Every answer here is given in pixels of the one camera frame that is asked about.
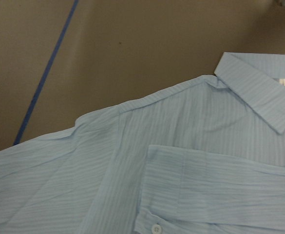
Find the shirt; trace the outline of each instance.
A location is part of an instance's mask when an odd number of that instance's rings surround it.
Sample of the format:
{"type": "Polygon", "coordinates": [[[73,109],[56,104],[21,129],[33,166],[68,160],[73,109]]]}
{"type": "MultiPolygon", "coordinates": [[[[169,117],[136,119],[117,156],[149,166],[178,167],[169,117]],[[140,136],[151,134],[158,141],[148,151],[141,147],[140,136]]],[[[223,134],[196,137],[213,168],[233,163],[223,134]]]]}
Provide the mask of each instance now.
{"type": "Polygon", "coordinates": [[[202,75],[0,151],[0,233],[285,233],[285,55],[202,75]]]}

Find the fabric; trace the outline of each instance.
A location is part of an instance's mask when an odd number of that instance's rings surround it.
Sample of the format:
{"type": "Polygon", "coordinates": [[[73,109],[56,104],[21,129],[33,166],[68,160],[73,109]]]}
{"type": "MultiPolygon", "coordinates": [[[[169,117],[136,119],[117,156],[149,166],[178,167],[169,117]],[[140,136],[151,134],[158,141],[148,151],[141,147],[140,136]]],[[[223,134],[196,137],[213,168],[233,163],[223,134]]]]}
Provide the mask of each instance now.
{"type": "Polygon", "coordinates": [[[285,55],[224,53],[215,76],[0,151],[0,233],[285,233],[280,78],[285,55]]]}

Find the light blue shirt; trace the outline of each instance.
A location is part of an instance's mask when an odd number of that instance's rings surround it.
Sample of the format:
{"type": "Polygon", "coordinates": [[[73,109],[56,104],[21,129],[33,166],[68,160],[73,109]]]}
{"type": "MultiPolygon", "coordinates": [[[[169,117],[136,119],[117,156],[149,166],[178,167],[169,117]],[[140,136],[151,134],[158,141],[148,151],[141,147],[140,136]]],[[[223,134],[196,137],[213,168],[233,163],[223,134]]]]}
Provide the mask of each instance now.
{"type": "Polygon", "coordinates": [[[280,78],[285,55],[224,53],[0,151],[0,234],[285,234],[280,78]]]}

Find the shirt sleeve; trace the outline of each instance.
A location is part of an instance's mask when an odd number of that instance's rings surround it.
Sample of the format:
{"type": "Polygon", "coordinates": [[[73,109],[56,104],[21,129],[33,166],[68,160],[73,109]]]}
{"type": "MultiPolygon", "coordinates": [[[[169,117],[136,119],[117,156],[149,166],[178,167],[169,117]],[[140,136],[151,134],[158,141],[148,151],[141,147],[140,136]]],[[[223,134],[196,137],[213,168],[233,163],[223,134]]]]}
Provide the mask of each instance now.
{"type": "Polygon", "coordinates": [[[284,234],[285,167],[150,145],[138,209],[140,234],[284,234]]]}
{"type": "Polygon", "coordinates": [[[113,154],[118,116],[116,106],[90,112],[0,151],[0,233],[74,233],[113,154]]]}

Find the pinstripe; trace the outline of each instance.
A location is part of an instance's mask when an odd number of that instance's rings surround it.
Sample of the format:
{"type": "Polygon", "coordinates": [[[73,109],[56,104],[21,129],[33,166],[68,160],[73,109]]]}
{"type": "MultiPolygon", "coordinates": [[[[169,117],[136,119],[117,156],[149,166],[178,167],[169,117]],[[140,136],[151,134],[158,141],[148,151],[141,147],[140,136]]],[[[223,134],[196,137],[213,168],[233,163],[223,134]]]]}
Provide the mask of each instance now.
{"type": "Polygon", "coordinates": [[[215,74],[0,151],[0,233],[285,233],[285,56],[215,74]]]}

